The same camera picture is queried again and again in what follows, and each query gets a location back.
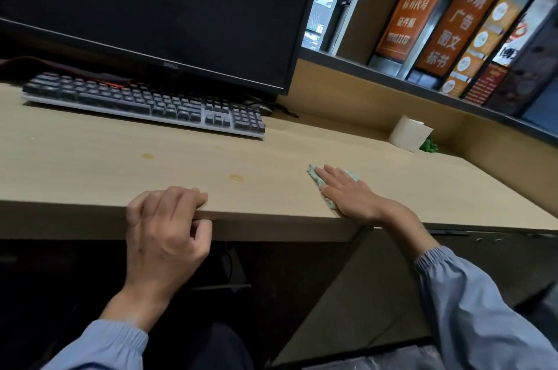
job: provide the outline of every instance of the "elastic cuff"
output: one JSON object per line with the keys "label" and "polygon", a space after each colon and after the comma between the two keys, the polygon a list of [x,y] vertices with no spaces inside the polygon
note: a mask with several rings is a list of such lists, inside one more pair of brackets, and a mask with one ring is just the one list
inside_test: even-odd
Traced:
{"label": "elastic cuff", "polygon": [[127,345],[143,354],[149,336],[125,321],[95,320],[83,331],[84,337],[101,337],[109,343]]}
{"label": "elastic cuff", "polygon": [[430,267],[452,258],[455,258],[455,253],[448,247],[436,247],[417,258],[414,268],[417,272],[426,272]]}

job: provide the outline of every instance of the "toilet paper roll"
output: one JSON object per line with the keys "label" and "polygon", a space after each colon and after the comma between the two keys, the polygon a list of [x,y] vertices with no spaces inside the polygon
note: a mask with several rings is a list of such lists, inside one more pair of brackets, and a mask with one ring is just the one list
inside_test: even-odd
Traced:
{"label": "toilet paper roll", "polygon": [[417,152],[432,132],[432,128],[425,126],[422,121],[402,116],[389,136],[389,142],[407,151]]}

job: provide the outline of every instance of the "desk surface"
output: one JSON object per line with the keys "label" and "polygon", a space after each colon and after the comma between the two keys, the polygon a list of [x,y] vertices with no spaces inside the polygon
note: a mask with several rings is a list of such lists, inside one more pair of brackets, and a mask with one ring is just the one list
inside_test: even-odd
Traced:
{"label": "desk surface", "polygon": [[197,186],[213,219],[331,222],[306,173],[355,171],[425,224],[558,230],[558,219],[462,158],[266,118],[264,141],[23,105],[0,84],[0,202],[125,207],[144,190]]}

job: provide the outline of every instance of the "black pants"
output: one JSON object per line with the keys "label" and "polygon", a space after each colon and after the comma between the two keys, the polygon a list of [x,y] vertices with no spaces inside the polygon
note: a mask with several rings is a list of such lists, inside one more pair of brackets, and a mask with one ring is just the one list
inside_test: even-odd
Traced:
{"label": "black pants", "polygon": [[150,335],[143,354],[146,370],[253,370],[254,365],[240,337],[228,326],[213,323],[203,330]]}

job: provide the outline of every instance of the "person's left hand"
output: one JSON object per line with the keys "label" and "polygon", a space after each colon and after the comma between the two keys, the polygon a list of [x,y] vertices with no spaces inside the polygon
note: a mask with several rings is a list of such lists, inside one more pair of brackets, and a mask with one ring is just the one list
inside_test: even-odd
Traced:
{"label": "person's left hand", "polygon": [[126,282],[102,319],[127,320],[150,330],[209,253],[212,222],[192,224],[196,208],[207,199],[197,188],[171,186],[165,191],[146,191],[132,200],[126,216]]}

